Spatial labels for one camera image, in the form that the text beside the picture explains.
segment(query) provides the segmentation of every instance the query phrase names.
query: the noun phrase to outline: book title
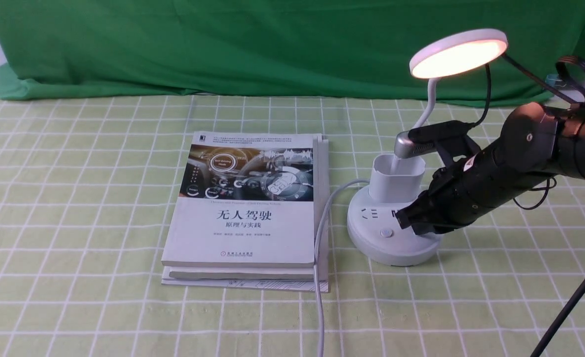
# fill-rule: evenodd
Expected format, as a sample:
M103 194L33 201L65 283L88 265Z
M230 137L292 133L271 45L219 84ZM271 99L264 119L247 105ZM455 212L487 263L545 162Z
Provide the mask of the book title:
M246 212L220 210L217 219L227 221L227 228L261 228L261 221L270 221L271 217L270 210L247 210Z

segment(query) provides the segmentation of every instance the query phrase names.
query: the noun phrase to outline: lamp base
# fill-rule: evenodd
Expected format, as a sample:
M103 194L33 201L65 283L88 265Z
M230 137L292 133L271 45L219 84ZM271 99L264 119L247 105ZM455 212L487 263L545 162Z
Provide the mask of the lamp base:
M417 236L401 229L394 212L405 203L379 203L369 186L359 190L348 208L347 226L354 246L372 260L388 266L415 266L433 257L440 246L438 235Z

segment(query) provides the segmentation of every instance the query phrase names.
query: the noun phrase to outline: power cord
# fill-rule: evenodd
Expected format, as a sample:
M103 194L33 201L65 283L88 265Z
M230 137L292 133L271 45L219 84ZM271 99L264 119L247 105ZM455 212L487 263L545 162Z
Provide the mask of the power cord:
M487 113L489 112L489 106L490 106L490 90L491 90L491 78L490 78L490 67L489 64L486 63L484 65L484 70L487 74L487 97L484 100L484 111L482 111L482 116L480 117L480 119L478 119L476 122L474 122L473 124L473 128L475 128L476 126L482 124L482 122L486 119L487 117Z
M319 338L317 343L317 357L323 357L324 355L324 341L326 338L326 328L325 328L325 321L324 321L324 307L323 303L321 302L321 289L319 288L319 269L318 269L318 262L319 262L319 247L321 246L321 238L322 233L324 231L324 226L326 225L327 217L330 212L330 208L332 206L332 201L334 197L349 186L356 185L357 183L370 183L370 180L365 180L363 178L358 178L356 180L349 181L347 183L343 183L340 185L330 197L328 197L326 201L326 205L324 206L324 212L321 215L321 220L319 221L319 226L317 228L317 233L315 235L315 264L313 266L313 279L315 281L315 298L317 299L317 313L319 318Z

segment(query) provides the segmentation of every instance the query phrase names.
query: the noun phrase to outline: stack of books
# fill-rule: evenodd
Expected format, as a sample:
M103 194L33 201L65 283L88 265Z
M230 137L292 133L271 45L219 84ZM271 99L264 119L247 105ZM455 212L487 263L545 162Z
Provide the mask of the stack of books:
M164 285L313 291L329 197L321 134L193 134L163 257ZM328 283L328 226L318 271Z

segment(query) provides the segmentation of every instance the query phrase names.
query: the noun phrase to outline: publisher logo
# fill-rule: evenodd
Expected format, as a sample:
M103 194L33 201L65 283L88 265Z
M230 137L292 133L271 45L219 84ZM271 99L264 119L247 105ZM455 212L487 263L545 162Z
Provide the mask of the publisher logo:
M252 251L221 251L220 255L231 258L247 258L252 257Z

